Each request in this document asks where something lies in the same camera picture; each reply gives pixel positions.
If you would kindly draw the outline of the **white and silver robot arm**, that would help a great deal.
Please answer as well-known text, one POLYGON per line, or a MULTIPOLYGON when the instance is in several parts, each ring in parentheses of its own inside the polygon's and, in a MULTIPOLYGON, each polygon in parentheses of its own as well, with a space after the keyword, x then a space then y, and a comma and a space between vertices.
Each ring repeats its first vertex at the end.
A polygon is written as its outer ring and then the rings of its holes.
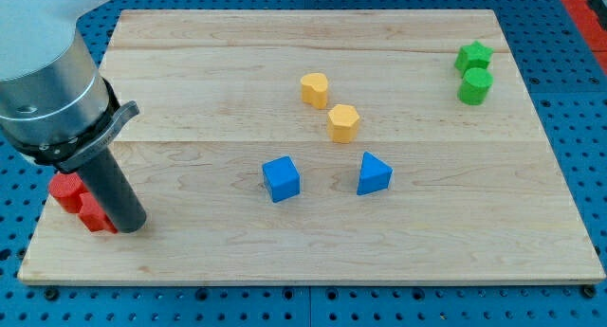
POLYGON ((119 104, 78 19, 110 0, 1 0, 1 132, 40 165, 72 173, 139 112, 119 104))

